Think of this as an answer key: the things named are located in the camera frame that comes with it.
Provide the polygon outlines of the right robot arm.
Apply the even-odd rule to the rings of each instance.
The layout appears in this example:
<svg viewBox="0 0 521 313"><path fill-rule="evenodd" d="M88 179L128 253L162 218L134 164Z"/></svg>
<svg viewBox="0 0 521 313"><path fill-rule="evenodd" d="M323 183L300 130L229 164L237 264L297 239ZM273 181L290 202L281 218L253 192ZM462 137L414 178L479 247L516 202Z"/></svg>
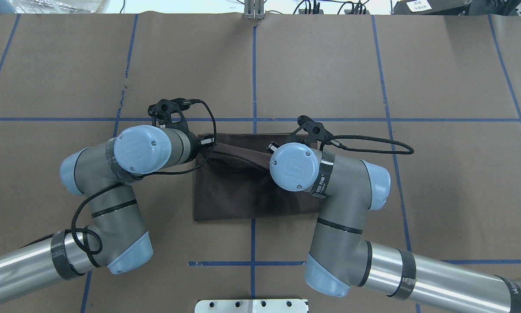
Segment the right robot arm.
<svg viewBox="0 0 521 313"><path fill-rule="evenodd" d="M273 149L278 186L320 201L308 285L357 288L468 313L521 313L521 278L454 259L521 259L521 156L354 154L304 144Z"/></svg>

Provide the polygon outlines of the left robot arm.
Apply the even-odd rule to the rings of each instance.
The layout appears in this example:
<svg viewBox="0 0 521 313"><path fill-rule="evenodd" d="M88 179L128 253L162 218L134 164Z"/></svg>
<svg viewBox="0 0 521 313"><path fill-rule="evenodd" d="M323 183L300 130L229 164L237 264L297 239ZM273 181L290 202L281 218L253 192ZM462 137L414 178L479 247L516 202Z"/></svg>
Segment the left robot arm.
<svg viewBox="0 0 521 313"><path fill-rule="evenodd" d="M183 123L129 127L64 159L60 180L85 200L66 229L0 256L0 304L106 266L119 275L147 263L153 248L133 184L213 149Z"/></svg>

